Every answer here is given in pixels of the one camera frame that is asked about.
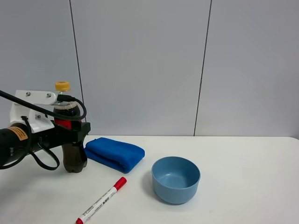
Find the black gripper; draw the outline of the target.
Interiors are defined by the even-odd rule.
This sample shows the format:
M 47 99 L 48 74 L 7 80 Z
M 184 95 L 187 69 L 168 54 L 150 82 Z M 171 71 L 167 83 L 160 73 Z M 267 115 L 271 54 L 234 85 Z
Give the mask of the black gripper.
M 32 135 L 30 151 L 37 152 L 42 148 L 51 149 L 64 144 L 82 143 L 90 130 L 89 122 L 82 122 L 74 129 L 54 123 L 54 128 Z

